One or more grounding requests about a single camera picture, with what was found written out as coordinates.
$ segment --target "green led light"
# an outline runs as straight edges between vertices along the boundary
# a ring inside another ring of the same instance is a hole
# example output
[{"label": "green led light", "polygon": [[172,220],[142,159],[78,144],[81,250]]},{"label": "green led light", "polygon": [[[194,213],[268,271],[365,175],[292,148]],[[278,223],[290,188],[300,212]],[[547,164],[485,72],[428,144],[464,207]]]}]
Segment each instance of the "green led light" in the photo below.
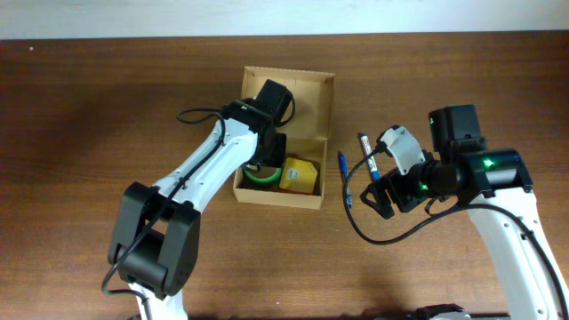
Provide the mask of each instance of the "green led light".
[{"label": "green led light", "polygon": [[492,165],[494,165],[494,161],[492,161],[490,159],[484,159],[484,166],[486,168],[490,168]]}]

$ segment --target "white plastic arm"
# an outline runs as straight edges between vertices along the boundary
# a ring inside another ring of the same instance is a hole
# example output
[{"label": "white plastic arm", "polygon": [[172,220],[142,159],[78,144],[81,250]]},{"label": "white plastic arm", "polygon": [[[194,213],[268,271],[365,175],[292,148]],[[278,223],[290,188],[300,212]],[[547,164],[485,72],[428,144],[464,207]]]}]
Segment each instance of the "white plastic arm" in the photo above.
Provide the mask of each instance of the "white plastic arm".
[{"label": "white plastic arm", "polygon": [[[203,212],[213,195],[241,164],[249,161],[257,148],[257,133],[249,131],[249,126],[234,119],[225,121],[226,132],[224,145],[207,160],[174,196],[173,201],[182,204],[190,201],[194,209]],[[154,186],[160,187],[159,193],[170,195],[179,179],[188,173],[214,147],[221,135],[218,121],[210,136],[183,164],[166,177],[158,180]]]},{"label": "white plastic arm", "polygon": [[[535,195],[522,188],[496,190],[496,196],[480,195],[472,204],[493,204],[504,208],[533,231],[561,281],[565,299],[567,285],[549,248],[537,213]],[[485,241],[496,268],[501,286],[508,300],[509,314],[513,320],[559,319],[561,308],[557,293],[539,255],[529,240],[524,240],[522,230],[507,216],[486,209],[469,210],[469,216]]]},{"label": "white plastic arm", "polygon": [[[257,148],[257,133],[249,131],[249,126],[234,119],[225,121],[226,132],[224,144],[189,178],[185,186],[176,193],[173,201],[182,204],[190,201],[194,209],[200,213],[212,199],[213,195],[241,164],[249,161]],[[221,135],[221,124],[218,121],[210,136],[204,143],[176,170],[166,177],[157,181],[154,186],[160,187],[158,192],[163,196],[169,196],[180,178],[186,175],[205,155],[213,150]],[[157,299],[151,290],[147,290],[138,284],[129,284],[133,290],[143,292],[147,301],[139,302],[139,310],[142,320],[187,320],[188,315],[184,311],[182,290],[174,296],[168,296],[164,300]]]},{"label": "white plastic arm", "polygon": [[414,165],[425,161],[419,142],[405,127],[399,127],[396,130],[387,129],[381,141],[385,143],[387,150],[395,159],[402,176],[406,175]]}]

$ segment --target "yellow object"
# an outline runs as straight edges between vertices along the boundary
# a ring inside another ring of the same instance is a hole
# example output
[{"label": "yellow object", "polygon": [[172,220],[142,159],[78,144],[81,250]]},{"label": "yellow object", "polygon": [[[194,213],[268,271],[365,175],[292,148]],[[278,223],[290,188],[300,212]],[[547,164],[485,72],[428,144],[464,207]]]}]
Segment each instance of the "yellow object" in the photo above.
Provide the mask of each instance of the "yellow object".
[{"label": "yellow object", "polygon": [[312,194],[317,175],[317,168],[310,162],[288,157],[278,186],[295,192]]}]

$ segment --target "box flap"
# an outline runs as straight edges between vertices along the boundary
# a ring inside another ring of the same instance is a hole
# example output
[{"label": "box flap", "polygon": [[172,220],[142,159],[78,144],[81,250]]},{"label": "box flap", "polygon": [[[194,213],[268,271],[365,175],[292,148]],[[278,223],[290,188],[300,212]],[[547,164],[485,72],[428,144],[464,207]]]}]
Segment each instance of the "box flap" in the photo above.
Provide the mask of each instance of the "box flap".
[{"label": "box flap", "polygon": [[[296,100],[296,114],[278,131],[292,138],[328,139],[331,136],[334,74],[281,68],[245,67],[241,99],[259,93],[267,79],[286,86]],[[292,106],[283,119],[290,116]]]}]

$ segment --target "pen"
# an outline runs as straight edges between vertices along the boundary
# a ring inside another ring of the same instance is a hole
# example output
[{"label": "pen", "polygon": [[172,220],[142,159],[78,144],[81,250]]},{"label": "pen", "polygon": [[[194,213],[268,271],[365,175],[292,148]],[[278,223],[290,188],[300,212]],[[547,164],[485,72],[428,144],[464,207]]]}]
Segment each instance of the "pen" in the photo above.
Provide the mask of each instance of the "pen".
[{"label": "pen", "polygon": [[[370,145],[370,140],[367,139],[367,135],[365,133],[360,133],[359,140],[362,142],[362,147],[364,148],[365,156],[369,156],[372,153],[372,146]],[[372,180],[373,181],[379,180],[380,172],[377,170],[377,164],[375,164],[375,159],[373,159],[373,156],[367,159],[367,167],[370,169]]]},{"label": "pen", "polygon": [[[340,172],[341,172],[341,177],[344,181],[344,183],[346,183],[346,179],[348,178],[348,165],[346,164],[346,158],[344,157],[344,154],[341,153],[341,151],[338,151],[338,161],[340,162]],[[352,194],[349,192],[349,188],[347,190],[347,194],[346,194],[346,202],[348,203],[348,208],[352,208]]]}]

